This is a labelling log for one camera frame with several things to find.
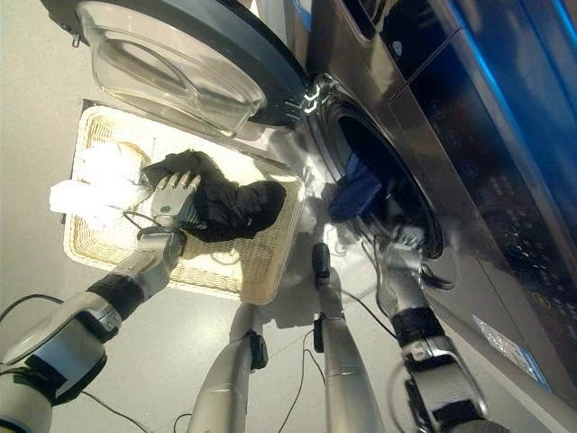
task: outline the wicker basket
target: wicker basket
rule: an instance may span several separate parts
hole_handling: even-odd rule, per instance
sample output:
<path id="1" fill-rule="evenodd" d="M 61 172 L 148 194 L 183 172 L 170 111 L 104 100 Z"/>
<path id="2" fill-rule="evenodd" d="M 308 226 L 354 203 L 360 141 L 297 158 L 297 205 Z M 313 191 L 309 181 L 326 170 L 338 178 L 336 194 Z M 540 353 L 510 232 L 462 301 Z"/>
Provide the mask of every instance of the wicker basket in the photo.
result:
<path id="1" fill-rule="evenodd" d="M 284 271 L 295 227 L 302 211 L 305 187 L 294 173 L 254 159 L 176 128 L 104 106 L 87 109 L 80 118 L 73 180 L 83 180 L 84 150 L 94 143 L 128 142 L 137 145 L 151 162 L 168 153 L 187 149 L 205 152 L 226 178 L 241 185 L 256 180 L 275 180 L 287 191 L 284 207 L 275 224 L 253 239 L 206 244 L 188 237 L 186 250 L 170 276 L 170 287 L 200 291 L 253 304 L 274 299 Z M 149 215 L 151 199 L 138 212 Z M 120 221 L 103 231 L 88 228 L 83 218 L 70 216 L 64 230 L 64 250 L 74 261 L 112 270 L 136 246 L 137 229 Z"/>

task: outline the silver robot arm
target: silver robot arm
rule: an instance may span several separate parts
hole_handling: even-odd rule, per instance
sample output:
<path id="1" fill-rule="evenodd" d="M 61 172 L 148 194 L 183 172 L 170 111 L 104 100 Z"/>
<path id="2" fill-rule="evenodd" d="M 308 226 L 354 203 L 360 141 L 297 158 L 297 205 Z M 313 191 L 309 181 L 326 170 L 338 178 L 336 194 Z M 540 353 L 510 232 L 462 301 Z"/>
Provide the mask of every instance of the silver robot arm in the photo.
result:
<path id="1" fill-rule="evenodd" d="M 481 390 L 425 298 L 418 233 L 409 232 L 381 251 L 384 275 L 377 303 L 395 329 L 419 431 L 507 431 L 486 420 Z"/>
<path id="2" fill-rule="evenodd" d="M 140 231 L 134 252 L 8 350 L 0 365 L 0 430 L 49 431 L 52 406 L 78 396 L 105 365 L 104 343 L 166 287 L 187 241 L 174 225 L 200 182 L 191 178 L 187 173 L 161 181 L 152 202 L 159 224 Z"/>

